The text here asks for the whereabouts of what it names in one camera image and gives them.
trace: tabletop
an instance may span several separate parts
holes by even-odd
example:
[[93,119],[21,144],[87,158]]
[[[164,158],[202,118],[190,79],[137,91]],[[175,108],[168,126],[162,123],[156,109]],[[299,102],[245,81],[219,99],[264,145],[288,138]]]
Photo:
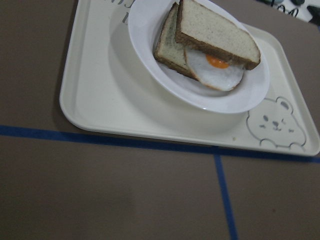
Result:
[[[319,130],[318,27],[255,0],[213,2],[280,42]],[[70,123],[59,97],[77,7],[0,1],[1,239],[319,239],[320,154]]]

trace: bear face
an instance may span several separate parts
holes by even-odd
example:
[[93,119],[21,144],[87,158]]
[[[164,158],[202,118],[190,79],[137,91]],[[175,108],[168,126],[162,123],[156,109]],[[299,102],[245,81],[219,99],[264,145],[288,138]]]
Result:
[[291,148],[306,144],[306,134],[293,115],[291,103],[284,97],[265,98],[261,104],[248,111],[246,125],[259,144],[270,142],[276,148]]

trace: blue line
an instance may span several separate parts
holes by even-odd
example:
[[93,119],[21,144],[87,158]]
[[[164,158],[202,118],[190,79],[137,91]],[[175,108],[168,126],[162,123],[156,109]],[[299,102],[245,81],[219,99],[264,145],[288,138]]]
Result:
[[251,150],[239,150],[218,146],[192,145],[183,143],[159,142],[152,140],[127,139],[105,135],[72,133],[63,131],[43,130],[17,126],[0,125],[0,136],[64,141],[85,144],[110,145],[141,149],[155,149],[200,154],[217,154],[222,156],[235,156],[246,158],[271,159],[282,161],[297,161],[320,164],[320,157],[296,156],[279,153],[269,153]]
[[222,195],[224,212],[225,212],[226,221],[227,221],[227,225],[230,233],[230,239],[237,240],[238,239],[237,228],[236,228],[234,215],[231,207],[231,202],[228,194],[227,182],[225,178],[224,168],[222,166],[221,156],[218,154],[215,154],[214,161],[215,161],[215,168],[216,168],[221,195]]

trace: orange egg yolk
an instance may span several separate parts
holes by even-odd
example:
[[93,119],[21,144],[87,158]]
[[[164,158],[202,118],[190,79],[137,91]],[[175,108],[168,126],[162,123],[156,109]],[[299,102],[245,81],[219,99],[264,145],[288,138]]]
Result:
[[206,57],[206,60],[208,61],[208,63],[211,65],[211,66],[214,66],[216,68],[219,68],[219,69],[226,69],[227,67],[229,67],[229,64],[214,57],[214,56],[211,56],[211,55],[208,55],[206,54],[205,55]]

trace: egg sandwich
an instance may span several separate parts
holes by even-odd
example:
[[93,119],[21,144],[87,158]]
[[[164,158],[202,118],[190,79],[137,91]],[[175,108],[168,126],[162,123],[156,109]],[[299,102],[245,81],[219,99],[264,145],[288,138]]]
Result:
[[230,91],[261,53],[248,32],[194,0],[173,3],[153,52],[154,58],[207,87]]

